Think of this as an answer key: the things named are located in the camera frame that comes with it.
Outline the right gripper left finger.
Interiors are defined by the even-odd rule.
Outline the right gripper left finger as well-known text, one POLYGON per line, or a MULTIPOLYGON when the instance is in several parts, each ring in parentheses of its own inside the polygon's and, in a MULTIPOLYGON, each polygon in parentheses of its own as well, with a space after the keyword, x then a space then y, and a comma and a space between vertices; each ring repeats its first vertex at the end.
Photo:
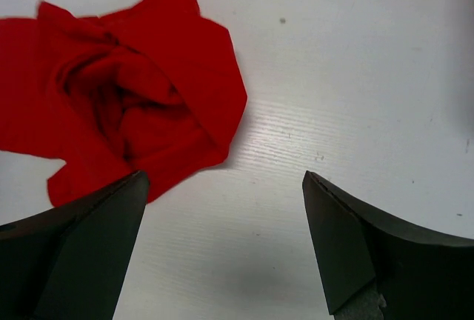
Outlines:
POLYGON ((147 204, 143 171, 1 226, 2 319, 111 319, 147 204))

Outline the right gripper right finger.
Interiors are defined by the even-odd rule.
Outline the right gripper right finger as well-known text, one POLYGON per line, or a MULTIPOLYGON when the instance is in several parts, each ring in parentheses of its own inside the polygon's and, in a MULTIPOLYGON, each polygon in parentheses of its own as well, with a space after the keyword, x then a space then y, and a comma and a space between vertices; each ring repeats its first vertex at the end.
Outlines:
POLYGON ((304 206, 335 319, 471 319, 473 240, 378 209, 314 172, 304 206))

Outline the red t shirt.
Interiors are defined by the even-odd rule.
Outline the red t shirt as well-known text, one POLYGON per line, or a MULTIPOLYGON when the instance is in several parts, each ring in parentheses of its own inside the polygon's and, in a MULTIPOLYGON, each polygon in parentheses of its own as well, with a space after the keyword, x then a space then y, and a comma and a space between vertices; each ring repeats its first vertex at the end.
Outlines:
POLYGON ((1 20, 1 148, 64 161, 56 207, 135 170, 157 199, 226 160, 246 103, 230 33, 197 0, 1 20))

